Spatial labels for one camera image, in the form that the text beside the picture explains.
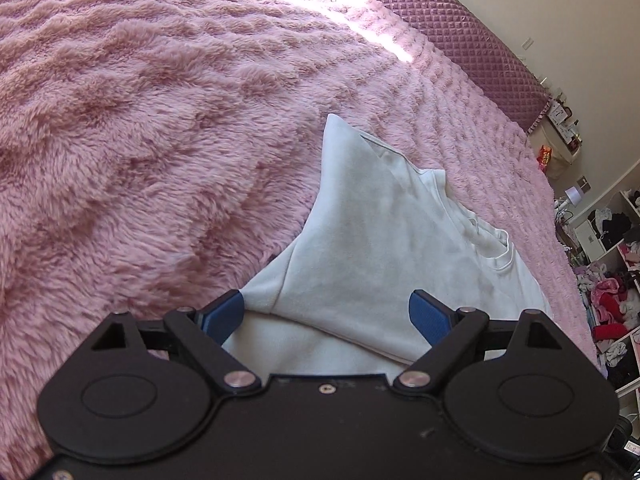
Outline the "white printed t-shirt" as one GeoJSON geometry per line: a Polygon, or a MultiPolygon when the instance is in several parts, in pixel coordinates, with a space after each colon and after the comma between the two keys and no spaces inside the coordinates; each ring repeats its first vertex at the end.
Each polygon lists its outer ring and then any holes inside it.
{"type": "Polygon", "coordinates": [[[409,318],[417,289],[497,320],[549,310],[509,234],[453,200],[442,170],[333,115],[309,217],[243,286],[226,349],[260,377],[397,374],[428,350],[409,318]]]}

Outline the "cluttered clothes shelf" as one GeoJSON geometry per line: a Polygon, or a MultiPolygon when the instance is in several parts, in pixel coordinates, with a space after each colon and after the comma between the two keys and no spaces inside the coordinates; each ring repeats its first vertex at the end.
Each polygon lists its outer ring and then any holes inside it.
{"type": "Polygon", "coordinates": [[[638,438],[639,192],[614,193],[582,221],[575,219],[577,206],[554,210],[556,230],[577,278],[597,364],[638,438]]]}

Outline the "white table lamp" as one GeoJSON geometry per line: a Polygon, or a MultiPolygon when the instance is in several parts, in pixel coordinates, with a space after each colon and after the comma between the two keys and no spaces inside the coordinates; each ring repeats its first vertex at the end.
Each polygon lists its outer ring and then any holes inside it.
{"type": "Polygon", "coordinates": [[[582,201],[582,190],[579,186],[567,188],[563,195],[554,202],[555,210],[565,210],[568,207],[575,207],[582,201]]]}

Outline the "pink fluffy blanket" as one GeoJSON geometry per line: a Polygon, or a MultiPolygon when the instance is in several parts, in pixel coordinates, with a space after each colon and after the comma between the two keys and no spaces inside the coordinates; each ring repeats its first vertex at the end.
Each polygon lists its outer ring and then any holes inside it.
{"type": "Polygon", "coordinates": [[[525,132],[372,1],[1,0],[1,472],[49,456],[43,385],[111,308],[243,285],[298,234],[326,116],[442,168],[596,352],[525,132]]]}

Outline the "red snack bag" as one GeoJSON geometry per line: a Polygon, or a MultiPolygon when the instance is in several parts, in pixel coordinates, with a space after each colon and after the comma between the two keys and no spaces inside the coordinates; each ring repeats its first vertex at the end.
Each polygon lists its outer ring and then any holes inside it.
{"type": "Polygon", "coordinates": [[[552,156],[552,147],[542,144],[539,148],[536,161],[538,168],[545,174],[548,170],[549,162],[552,156]]]}

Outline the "purple quilted headboard cushion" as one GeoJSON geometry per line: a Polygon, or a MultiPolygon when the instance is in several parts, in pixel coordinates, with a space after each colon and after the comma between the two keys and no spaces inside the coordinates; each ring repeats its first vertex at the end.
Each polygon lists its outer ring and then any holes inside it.
{"type": "Polygon", "coordinates": [[[459,0],[378,0],[458,64],[512,122],[533,132],[550,93],[514,52],[459,0]]]}

